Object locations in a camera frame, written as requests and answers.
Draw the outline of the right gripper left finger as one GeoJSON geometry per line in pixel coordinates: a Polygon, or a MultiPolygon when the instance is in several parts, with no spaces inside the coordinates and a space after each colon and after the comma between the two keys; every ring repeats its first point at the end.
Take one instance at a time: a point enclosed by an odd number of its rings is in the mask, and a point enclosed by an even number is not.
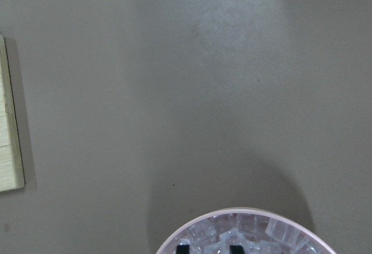
{"type": "Polygon", "coordinates": [[[189,245],[177,245],[176,254],[189,254],[189,245]]]}

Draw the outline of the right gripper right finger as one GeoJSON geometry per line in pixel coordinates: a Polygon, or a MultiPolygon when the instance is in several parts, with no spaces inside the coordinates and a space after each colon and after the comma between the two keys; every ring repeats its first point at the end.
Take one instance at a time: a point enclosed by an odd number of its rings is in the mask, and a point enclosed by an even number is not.
{"type": "Polygon", "coordinates": [[[242,245],[230,245],[230,254],[243,254],[242,245]]]}

